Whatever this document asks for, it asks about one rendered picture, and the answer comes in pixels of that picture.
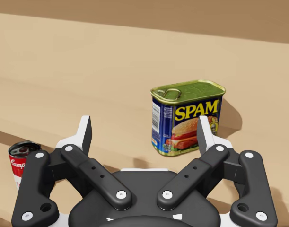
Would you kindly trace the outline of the pale wooden shelf unit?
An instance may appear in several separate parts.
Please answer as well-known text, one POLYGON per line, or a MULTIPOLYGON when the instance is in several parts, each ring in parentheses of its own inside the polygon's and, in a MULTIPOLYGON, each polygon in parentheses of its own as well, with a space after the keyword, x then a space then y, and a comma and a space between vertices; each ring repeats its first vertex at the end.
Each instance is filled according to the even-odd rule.
POLYGON ((90 115, 91 156, 179 171, 151 145, 153 87, 226 89, 219 135, 264 160, 289 227, 289 0, 0 0, 0 143, 53 148, 90 115))

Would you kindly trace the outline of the red and white can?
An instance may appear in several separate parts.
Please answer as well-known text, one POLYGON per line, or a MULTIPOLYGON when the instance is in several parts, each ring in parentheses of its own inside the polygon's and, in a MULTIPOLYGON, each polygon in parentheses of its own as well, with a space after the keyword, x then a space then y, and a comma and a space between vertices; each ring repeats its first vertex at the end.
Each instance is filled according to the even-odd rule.
POLYGON ((17 191, 20 188, 20 183, 26 165, 27 156, 31 152, 39 151, 40 149, 41 149, 40 144, 29 140, 15 143, 11 147, 9 147, 8 149, 9 159, 17 191))

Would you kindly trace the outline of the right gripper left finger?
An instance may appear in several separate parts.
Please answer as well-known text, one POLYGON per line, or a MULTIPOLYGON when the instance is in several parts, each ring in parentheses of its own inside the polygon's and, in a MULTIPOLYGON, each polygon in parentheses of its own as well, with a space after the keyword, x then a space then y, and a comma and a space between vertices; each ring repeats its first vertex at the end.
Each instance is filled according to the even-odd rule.
POLYGON ((62 179, 67 179, 81 195, 95 189, 115 210, 127 210, 132 205, 132 192, 98 161, 88 157, 91 140, 91 119, 84 115, 76 134, 60 140, 51 154, 38 150, 27 156, 13 224, 56 223, 60 213, 50 193, 56 181, 62 179))

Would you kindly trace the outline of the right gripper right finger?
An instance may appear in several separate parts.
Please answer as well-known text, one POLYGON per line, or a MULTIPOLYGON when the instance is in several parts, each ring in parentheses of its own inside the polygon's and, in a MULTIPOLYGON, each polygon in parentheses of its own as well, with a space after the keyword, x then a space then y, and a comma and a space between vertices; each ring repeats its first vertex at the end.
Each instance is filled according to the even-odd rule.
POLYGON ((207 196, 222 180, 234 183, 239 198, 229 217, 240 227, 278 224, 262 156, 255 151, 235 152, 231 142, 212 134, 207 116, 200 116, 197 139, 201 156, 191 161, 157 193, 157 205, 173 210, 192 191, 207 196))

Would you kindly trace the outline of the green and blue rectangular can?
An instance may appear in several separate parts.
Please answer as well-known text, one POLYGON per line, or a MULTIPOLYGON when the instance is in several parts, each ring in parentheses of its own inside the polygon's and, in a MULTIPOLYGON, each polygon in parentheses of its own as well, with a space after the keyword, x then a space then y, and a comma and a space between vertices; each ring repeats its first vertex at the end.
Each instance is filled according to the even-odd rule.
POLYGON ((217 135, 222 98, 226 90, 209 80, 194 80, 154 87, 151 143, 161 155, 174 157, 199 148, 199 116, 207 116, 217 135))

